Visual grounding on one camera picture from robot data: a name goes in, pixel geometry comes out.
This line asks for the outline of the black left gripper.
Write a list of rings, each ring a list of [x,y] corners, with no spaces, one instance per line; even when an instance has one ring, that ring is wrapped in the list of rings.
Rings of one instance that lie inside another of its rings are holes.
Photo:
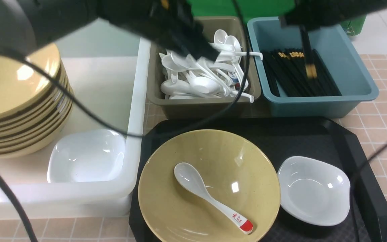
[[[154,43],[195,60],[217,59],[219,51],[205,37],[203,25],[192,15],[187,0],[152,0],[147,21],[147,38]]]

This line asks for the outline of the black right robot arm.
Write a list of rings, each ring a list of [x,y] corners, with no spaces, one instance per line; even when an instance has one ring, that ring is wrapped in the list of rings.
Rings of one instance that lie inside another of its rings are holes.
[[[278,19],[283,27],[301,26],[309,32],[384,9],[387,0],[302,0]]]

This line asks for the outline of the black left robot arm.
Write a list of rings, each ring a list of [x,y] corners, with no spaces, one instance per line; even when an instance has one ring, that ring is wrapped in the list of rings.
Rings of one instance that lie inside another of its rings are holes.
[[[0,49],[28,56],[97,19],[181,56],[219,55],[186,0],[0,0]]]

